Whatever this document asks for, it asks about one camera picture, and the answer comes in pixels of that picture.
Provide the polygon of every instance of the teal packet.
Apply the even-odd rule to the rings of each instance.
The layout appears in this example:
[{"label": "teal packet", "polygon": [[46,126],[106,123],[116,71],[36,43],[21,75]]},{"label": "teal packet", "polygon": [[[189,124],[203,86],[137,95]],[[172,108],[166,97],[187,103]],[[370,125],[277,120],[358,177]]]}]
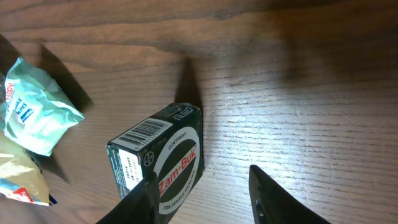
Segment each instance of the teal packet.
[{"label": "teal packet", "polygon": [[22,147],[50,156],[68,128],[84,119],[44,70],[22,57],[7,73],[4,135]]}]

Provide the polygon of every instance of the plastic packet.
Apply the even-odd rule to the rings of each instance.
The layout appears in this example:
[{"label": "plastic packet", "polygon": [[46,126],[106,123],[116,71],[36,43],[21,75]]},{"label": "plastic packet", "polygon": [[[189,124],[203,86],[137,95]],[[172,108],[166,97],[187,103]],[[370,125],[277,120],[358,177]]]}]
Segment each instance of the plastic packet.
[{"label": "plastic packet", "polygon": [[39,166],[26,149],[0,131],[0,194],[38,205],[57,203],[44,181]]},{"label": "plastic packet", "polygon": [[32,152],[51,155],[67,129],[84,119],[55,80],[21,57],[8,71],[4,87],[4,134]]}]

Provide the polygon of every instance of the brown table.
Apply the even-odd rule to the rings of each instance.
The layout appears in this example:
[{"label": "brown table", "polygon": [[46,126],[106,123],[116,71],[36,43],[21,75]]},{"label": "brown table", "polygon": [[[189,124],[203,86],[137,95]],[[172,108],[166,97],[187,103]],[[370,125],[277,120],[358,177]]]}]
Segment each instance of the brown table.
[{"label": "brown table", "polygon": [[105,144],[196,77],[201,181],[172,223],[253,223],[249,165],[333,223],[398,221],[398,1],[1,0],[2,71],[46,69],[86,119],[45,165],[53,207],[2,223],[94,223],[119,196]]}]

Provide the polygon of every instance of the mint green sachet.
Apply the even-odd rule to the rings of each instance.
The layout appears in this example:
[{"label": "mint green sachet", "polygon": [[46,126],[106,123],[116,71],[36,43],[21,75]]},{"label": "mint green sachet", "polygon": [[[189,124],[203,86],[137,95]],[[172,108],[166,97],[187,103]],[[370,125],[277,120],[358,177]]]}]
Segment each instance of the mint green sachet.
[{"label": "mint green sachet", "polygon": [[50,156],[67,129],[84,119],[50,75],[21,57],[8,71],[4,87],[4,135],[32,152]]}]

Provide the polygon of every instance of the white circular logo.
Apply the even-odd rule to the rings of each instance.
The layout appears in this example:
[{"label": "white circular logo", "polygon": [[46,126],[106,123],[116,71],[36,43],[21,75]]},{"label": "white circular logo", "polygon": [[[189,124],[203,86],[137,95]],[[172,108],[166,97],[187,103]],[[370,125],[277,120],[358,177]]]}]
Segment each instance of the white circular logo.
[{"label": "white circular logo", "polygon": [[145,157],[144,157],[144,165],[145,166],[150,166],[153,161],[154,161],[154,153],[153,152],[148,152],[145,155]]},{"label": "white circular logo", "polygon": [[200,143],[199,143],[198,134],[195,131],[195,129],[193,129],[191,127],[184,127],[182,129],[179,129],[176,133],[174,133],[174,135],[164,145],[162,152],[160,153],[158,160],[156,161],[154,171],[159,176],[160,171],[162,170],[163,165],[164,165],[165,161],[167,160],[167,158],[169,157],[169,155],[184,140],[179,141],[177,144],[172,144],[172,142],[177,137],[183,135],[184,133],[186,133],[186,138],[184,140],[191,139],[196,143],[195,146],[192,148],[192,150],[194,150],[194,154],[196,155],[197,158],[195,159],[195,163],[192,167],[189,178],[188,178],[187,182],[185,183],[185,185],[181,188],[181,191],[174,198],[169,200],[168,202],[160,202],[159,213],[162,215],[166,215],[166,214],[173,212],[182,204],[182,202],[185,200],[185,198],[187,197],[187,195],[189,194],[189,192],[192,188],[193,181],[195,180],[197,170],[199,167]]}]

